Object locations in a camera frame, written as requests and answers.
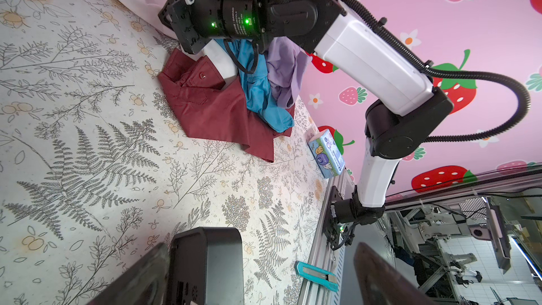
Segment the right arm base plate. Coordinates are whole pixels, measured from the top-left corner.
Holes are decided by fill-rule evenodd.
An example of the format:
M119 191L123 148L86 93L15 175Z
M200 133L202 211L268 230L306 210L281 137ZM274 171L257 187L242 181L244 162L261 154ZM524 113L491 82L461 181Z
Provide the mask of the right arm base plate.
M357 186L354 187L351 197L347 199L343 199L339 189L332 186L323 223L323 234L332 251L352 244L355 237L354 230L358 225L354 202L358 200Z

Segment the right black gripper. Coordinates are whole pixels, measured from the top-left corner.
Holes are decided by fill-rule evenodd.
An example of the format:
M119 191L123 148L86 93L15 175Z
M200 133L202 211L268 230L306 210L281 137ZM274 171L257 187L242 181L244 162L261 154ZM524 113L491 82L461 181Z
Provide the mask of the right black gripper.
M255 51L268 48L272 32L270 10L287 0L196 0L190 14L168 7L159 19L171 28L183 49L194 55L211 40L250 40Z

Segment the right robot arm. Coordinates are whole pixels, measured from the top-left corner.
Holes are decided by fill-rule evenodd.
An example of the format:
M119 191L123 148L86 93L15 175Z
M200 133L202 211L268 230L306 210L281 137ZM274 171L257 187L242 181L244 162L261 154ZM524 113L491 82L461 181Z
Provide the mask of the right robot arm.
M167 0L163 25L189 54L213 40L228 45L248 40L256 55L277 37L331 62L377 97L366 111L366 155L353 196L330 206L338 224L370 224L385 210L385 195L399 161L422 143L453 143L488 138L526 117L528 90L508 76L483 71L445 71L422 62L357 0ZM453 102L434 79L474 79L509 88L517 110L506 122L483 133L435 136Z

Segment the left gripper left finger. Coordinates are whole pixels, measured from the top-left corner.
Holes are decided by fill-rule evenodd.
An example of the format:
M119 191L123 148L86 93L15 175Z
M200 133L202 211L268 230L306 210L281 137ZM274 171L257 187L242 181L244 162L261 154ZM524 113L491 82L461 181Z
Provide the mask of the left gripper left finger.
M89 304L162 304L168 277L169 251L166 244L159 243Z

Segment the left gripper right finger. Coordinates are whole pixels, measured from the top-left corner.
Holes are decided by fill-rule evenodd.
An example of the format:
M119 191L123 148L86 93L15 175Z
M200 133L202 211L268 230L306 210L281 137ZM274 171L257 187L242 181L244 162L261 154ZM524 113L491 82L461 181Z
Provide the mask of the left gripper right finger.
M415 288L366 243L354 254L363 304L434 305L428 296Z

